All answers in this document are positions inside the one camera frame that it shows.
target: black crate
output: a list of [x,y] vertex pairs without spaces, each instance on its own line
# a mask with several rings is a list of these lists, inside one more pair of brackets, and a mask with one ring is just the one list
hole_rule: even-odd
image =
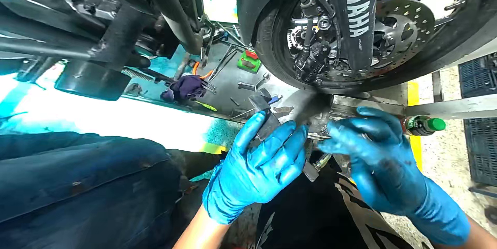
[[464,119],[471,179],[497,186],[497,118]]
[[497,93],[496,62],[494,55],[488,55],[459,65],[462,98]]

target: brake caliper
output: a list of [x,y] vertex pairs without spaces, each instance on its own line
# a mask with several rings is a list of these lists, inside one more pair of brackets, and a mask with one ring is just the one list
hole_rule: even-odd
[[314,42],[307,53],[308,55],[306,55],[305,50],[302,50],[295,60],[297,79],[312,83],[325,67],[326,57],[329,53],[330,43],[328,41]]

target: gloved hand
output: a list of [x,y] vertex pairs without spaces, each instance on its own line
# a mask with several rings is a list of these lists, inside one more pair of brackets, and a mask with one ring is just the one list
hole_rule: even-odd
[[248,151],[264,122],[264,111],[254,114],[238,133],[226,159],[214,168],[202,202],[209,217],[218,223],[232,223],[254,202],[269,202],[302,173],[307,126],[296,129],[295,122],[288,121]]
[[448,246],[463,245],[470,225],[456,202],[417,168],[399,120],[381,110],[358,107],[365,118],[329,122],[332,138],[318,148],[350,155],[352,178],[372,208],[407,216],[426,237]]

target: orange pliers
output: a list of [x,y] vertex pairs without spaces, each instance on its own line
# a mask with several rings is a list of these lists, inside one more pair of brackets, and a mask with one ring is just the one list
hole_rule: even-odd
[[[197,61],[197,63],[195,63],[195,65],[193,66],[193,70],[191,71],[192,74],[197,75],[197,68],[198,68],[199,65],[200,65],[200,62]],[[209,77],[212,74],[213,71],[214,70],[209,71],[207,74],[205,74],[204,76],[202,76],[200,78],[201,79],[205,79],[205,78]]]

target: jeans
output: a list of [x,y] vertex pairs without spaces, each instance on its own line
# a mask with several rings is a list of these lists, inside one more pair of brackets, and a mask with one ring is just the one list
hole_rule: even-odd
[[3,248],[155,248],[167,242],[178,168],[147,139],[0,136]]

